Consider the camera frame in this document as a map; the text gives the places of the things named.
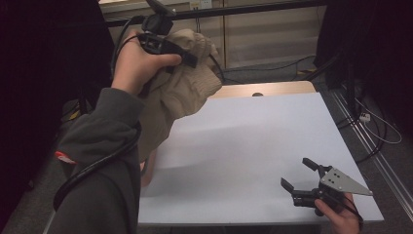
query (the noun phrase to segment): person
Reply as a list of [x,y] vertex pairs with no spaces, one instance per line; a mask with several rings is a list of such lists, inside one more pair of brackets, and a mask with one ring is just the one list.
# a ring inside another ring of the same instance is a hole
[[[138,33],[131,30],[128,38]],[[179,55],[150,55],[136,38],[119,54],[111,88],[103,89],[93,113],[81,116],[63,137],[56,155],[76,164],[79,172],[139,134],[143,108],[137,95],[159,69],[181,63]],[[346,196],[353,200],[351,194]],[[48,233],[136,233],[140,197],[137,149],[76,185],[56,211]],[[322,200],[316,206],[330,219],[336,234],[358,233],[357,218],[335,213]]]

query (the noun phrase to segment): dark background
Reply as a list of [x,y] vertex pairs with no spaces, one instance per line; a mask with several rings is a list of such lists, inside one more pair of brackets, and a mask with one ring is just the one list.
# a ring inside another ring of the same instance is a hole
[[411,1],[331,1],[319,35],[315,65],[340,53],[326,71],[327,85],[345,82],[348,61],[361,87],[413,134],[413,15]]
[[50,153],[65,102],[110,84],[113,43],[95,0],[0,1],[0,230]]

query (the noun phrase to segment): white board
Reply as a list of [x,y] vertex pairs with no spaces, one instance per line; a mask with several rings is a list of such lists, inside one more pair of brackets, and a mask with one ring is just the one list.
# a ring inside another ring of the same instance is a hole
[[[326,221],[294,207],[280,185],[318,186],[304,157],[366,185],[320,94],[209,99],[175,121],[141,191],[140,224],[244,225]],[[373,197],[355,195],[365,221],[383,220]]]

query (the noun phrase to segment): gray sleeve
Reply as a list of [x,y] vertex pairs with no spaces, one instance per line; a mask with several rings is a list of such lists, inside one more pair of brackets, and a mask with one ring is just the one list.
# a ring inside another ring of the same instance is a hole
[[[79,172],[139,134],[143,105],[136,97],[102,90],[96,110],[79,118],[57,151]],[[48,233],[135,233],[140,194],[137,148],[93,173],[73,188],[56,211]]]

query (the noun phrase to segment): crumpled fabric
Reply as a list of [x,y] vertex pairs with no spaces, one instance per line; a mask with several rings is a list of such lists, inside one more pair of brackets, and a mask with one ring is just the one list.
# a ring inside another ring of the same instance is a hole
[[207,37],[183,29],[166,39],[196,56],[198,64],[192,68],[181,63],[172,74],[163,69],[152,79],[149,95],[141,99],[145,107],[139,117],[142,126],[138,141],[140,163],[168,138],[174,120],[198,112],[207,98],[222,87],[214,73],[217,67],[209,57],[212,55],[219,61],[219,55]]

